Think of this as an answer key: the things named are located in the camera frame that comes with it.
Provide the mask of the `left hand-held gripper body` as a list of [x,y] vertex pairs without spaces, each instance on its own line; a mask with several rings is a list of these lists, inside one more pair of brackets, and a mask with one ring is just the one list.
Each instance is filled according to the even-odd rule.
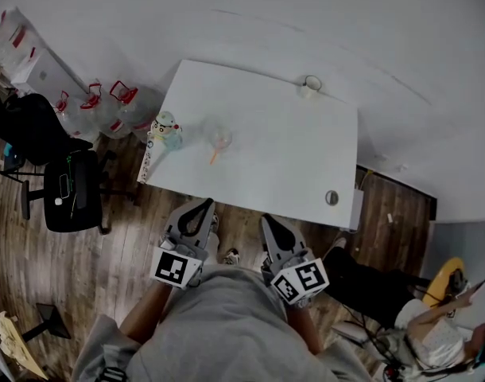
[[198,283],[209,256],[208,238],[166,232],[153,249],[149,277],[182,290]]

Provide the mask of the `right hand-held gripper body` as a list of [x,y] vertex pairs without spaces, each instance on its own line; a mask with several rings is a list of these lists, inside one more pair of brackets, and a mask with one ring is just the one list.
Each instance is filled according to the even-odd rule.
[[266,285],[276,291],[287,306],[306,304],[329,285],[322,260],[315,258],[309,248],[281,261],[272,262],[267,257],[261,272]]

